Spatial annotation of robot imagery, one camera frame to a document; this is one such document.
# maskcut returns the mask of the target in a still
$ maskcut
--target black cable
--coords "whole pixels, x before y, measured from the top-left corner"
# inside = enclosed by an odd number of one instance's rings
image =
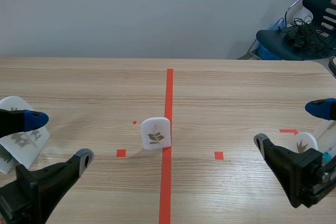
[[[316,54],[322,53],[322,55],[324,55],[328,49],[335,49],[328,47],[328,45],[333,42],[334,38],[329,35],[322,39],[321,36],[323,36],[322,34],[324,32],[313,26],[311,16],[306,16],[305,19],[295,18],[290,24],[294,28],[296,41],[302,44],[301,50],[306,54],[316,56]],[[282,31],[280,27],[278,27],[278,30],[281,33],[290,32]]]

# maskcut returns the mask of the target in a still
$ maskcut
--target red tape marker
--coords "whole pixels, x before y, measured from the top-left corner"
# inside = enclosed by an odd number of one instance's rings
[[[119,149],[119,150],[117,150],[116,157],[126,157],[126,150],[125,149]]]
[[[224,153],[223,152],[215,152],[215,159],[224,160]]]
[[[282,133],[294,133],[294,135],[299,134],[299,132],[297,130],[294,129],[279,129],[280,132]]]
[[[167,69],[166,101],[164,116],[170,121],[170,135],[173,125],[173,79],[174,70]],[[172,148],[162,149],[161,190],[159,224],[170,224],[171,221],[171,191],[172,191]]]

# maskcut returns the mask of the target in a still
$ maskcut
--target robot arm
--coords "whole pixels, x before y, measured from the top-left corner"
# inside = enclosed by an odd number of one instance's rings
[[[334,99],[312,101],[306,105],[306,110],[319,118],[336,120],[335,105]],[[254,137],[254,142],[293,207],[301,204],[311,207],[336,186],[336,157],[322,166],[322,153],[312,148],[295,153],[274,145],[262,133]]]
[[[48,122],[42,112],[0,110],[0,138],[38,129]],[[0,188],[1,224],[45,224],[66,192],[93,160],[93,152],[79,150],[64,163],[34,172],[16,166],[16,180]]]

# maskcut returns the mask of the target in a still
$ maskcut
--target plant pattern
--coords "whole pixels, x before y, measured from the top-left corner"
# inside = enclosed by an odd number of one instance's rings
[[[12,111],[17,110],[17,108],[11,107],[11,110]],[[31,132],[30,137],[27,135],[26,132],[20,132],[20,133],[14,133],[11,136],[11,139],[14,139],[15,144],[17,144],[20,147],[25,147],[27,144],[32,144],[33,146],[38,148],[37,145],[34,143],[34,141],[36,142],[41,136],[42,135],[38,130],[33,130]]]
[[[296,146],[298,148],[298,153],[303,153],[305,152],[305,149],[307,148],[308,144],[302,146],[302,140],[301,140],[300,144],[296,143]]]
[[[160,132],[154,134],[148,134],[148,137],[150,138],[150,140],[153,140],[155,142],[150,142],[150,144],[160,144],[160,140],[164,139],[164,136],[161,135]]]
[[[0,145],[0,158],[2,158],[6,163],[9,163],[13,158],[2,145]]]

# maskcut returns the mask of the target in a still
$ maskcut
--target table surface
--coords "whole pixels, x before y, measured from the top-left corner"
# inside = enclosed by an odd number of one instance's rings
[[[335,223],[334,192],[310,209],[292,208],[253,143],[262,132],[286,146],[293,135],[279,129],[312,132],[319,124],[304,106],[336,97],[336,81],[318,63],[0,58],[0,98],[18,95],[50,117],[51,137],[31,170],[81,148],[96,155],[49,224],[158,224],[162,151],[143,150],[140,123],[164,116],[168,68],[171,223]],[[215,160],[215,151],[225,159]],[[5,185],[14,170],[0,178]]]

